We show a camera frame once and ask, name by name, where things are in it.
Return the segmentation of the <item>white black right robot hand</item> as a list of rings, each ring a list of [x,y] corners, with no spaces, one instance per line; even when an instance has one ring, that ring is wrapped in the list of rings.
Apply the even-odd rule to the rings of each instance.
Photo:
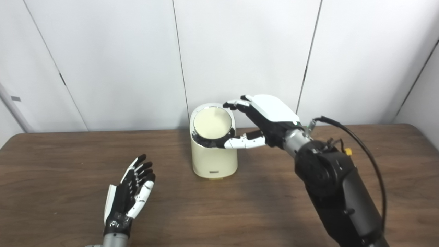
[[[257,127],[257,131],[232,137],[218,147],[223,149],[250,149],[268,145],[284,148],[288,131],[303,129],[299,117],[279,98],[268,94],[242,95],[239,100],[230,100],[224,108],[244,113]]]

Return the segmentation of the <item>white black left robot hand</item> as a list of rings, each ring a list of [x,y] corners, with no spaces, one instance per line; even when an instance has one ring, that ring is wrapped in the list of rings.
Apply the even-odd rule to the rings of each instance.
[[[146,159],[146,154],[135,158],[120,183],[109,185],[104,210],[104,235],[130,236],[133,219],[144,208],[155,185],[153,163]]]

